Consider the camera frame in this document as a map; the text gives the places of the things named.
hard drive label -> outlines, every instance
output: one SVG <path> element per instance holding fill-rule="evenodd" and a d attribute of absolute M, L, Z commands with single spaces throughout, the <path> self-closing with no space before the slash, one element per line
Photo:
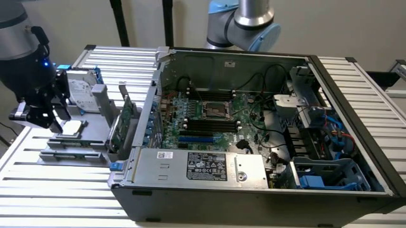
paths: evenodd
<path fill-rule="evenodd" d="M 196 181 L 226 181 L 222 153 L 188 153 L 185 177 Z"/>

